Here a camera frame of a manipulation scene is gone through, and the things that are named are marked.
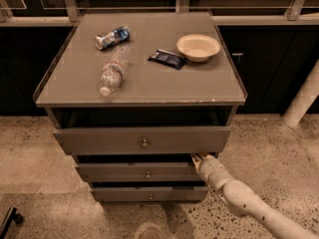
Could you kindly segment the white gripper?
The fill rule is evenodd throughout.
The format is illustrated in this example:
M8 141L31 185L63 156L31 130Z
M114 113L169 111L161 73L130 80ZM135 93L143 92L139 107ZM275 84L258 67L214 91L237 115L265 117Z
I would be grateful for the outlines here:
M215 191L219 191L226 182L233 179L233 176L214 157L214 154L203 152L198 155L193 153L191 158L199 177Z

